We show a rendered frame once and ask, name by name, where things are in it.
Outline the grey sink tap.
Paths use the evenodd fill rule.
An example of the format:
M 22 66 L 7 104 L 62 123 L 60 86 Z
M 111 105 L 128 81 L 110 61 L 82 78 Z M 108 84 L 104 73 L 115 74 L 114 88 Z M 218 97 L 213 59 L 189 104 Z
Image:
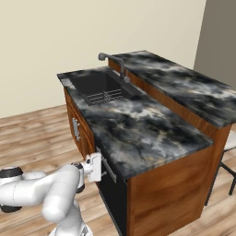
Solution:
M 108 59 L 112 59 L 113 61 L 116 61 L 120 64 L 121 70 L 120 70 L 120 79 L 125 82 L 125 83 L 129 83 L 130 82 L 130 78 L 128 76 L 126 76 L 124 74 L 124 60 L 122 58 L 116 57 L 116 56 L 112 56 L 106 53 L 99 53 L 98 55 L 98 59 L 100 61 L 104 61 L 106 58 Z

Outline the wooden cupboard door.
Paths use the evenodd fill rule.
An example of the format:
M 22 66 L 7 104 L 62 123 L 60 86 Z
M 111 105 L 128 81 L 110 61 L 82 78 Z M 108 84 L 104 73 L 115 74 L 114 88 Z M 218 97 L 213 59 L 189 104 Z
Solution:
M 94 135 L 90 130 L 88 124 L 82 123 L 80 121 L 77 121 L 77 131 L 79 136 L 79 150 L 81 152 L 81 155 L 83 156 L 83 159 L 85 159 L 88 154 L 91 154 L 95 151 Z
M 68 119 L 69 119 L 69 123 L 70 123 L 71 134 L 72 134 L 73 138 L 75 140 L 77 140 L 77 137 L 75 137 L 75 135 L 74 135 L 74 129 L 73 129 L 73 123 L 72 123 L 72 118 L 75 118 L 74 114 L 73 114 L 73 110 L 69 105 L 66 105 L 66 108 L 67 108 Z

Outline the black dishwasher door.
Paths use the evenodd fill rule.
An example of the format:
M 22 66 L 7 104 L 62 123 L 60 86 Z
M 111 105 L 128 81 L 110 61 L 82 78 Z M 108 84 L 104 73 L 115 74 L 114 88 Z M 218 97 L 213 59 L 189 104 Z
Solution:
M 102 156 L 108 161 L 112 171 L 116 174 L 116 183 L 112 180 L 103 163 L 101 163 L 101 181 L 97 183 L 101 198 L 107 207 L 109 214 L 115 224 L 120 236 L 126 236 L 126 215 L 127 215 L 127 183 L 114 167 L 109 153 L 102 146 L 101 142 L 94 138 L 95 150 L 98 147 Z

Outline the black sink basin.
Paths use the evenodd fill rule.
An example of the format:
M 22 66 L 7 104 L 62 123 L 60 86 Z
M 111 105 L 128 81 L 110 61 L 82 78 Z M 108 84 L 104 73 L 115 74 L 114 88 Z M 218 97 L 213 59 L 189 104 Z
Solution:
M 88 106 L 92 106 L 88 95 L 96 94 L 103 90 L 108 91 L 120 89 L 122 91 L 122 99 L 141 95 L 139 90 L 133 87 L 130 83 L 123 82 L 120 77 L 113 72 L 103 72 L 78 78 L 74 77 L 71 78 L 70 81 Z

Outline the white stool with black legs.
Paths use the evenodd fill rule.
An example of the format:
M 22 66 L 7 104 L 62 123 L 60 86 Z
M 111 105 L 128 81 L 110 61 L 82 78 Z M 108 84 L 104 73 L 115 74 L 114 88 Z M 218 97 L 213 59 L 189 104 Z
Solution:
M 235 148 L 236 148 L 236 132 L 233 131 L 233 130 L 230 130 L 228 139 L 226 141 L 226 144 L 225 144 L 225 147 L 224 147 L 224 149 L 222 151 L 221 156 L 223 157 L 224 154 L 227 151 L 233 150 Z M 229 190 L 229 195 L 233 194 L 233 191 L 234 191 L 234 188 L 235 188 L 235 185 L 236 185 L 236 171 L 233 171 L 230 167 L 228 167 L 226 164 L 224 164 L 222 161 L 220 161 L 218 163 L 218 167 L 217 167 L 217 170 L 215 172 L 213 182 L 212 182 L 212 184 L 210 186 L 208 195 L 206 197 L 205 206 L 207 206 L 209 198 L 211 196 L 211 193 L 212 193 L 212 190 L 213 190 L 213 186 L 214 186 L 215 180 L 216 180 L 217 175 L 218 175 L 219 168 L 223 168 L 225 171 L 227 171 L 233 177 L 233 180 L 232 180 L 232 183 L 231 183 L 231 186 L 230 186 L 230 190 Z

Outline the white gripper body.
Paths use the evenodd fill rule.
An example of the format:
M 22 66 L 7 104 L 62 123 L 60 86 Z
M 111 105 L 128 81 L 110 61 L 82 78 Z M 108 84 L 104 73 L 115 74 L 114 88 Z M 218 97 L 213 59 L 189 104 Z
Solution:
M 91 169 L 90 180 L 92 182 L 101 181 L 101 154 L 99 152 L 90 155 Z

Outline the wooden kitchen island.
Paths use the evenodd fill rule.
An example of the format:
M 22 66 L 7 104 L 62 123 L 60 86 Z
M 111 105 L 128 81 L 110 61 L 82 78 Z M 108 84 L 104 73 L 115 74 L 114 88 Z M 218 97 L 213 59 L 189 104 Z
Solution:
M 127 183 L 126 236 L 168 236 L 198 219 L 221 153 L 236 124 L 236 91 L 159 57 L 124 61 L 141 95 L 88 106 L 71 78 L 103 72 L 115 62 L 59 76 L 66 105 L 87 123 Z

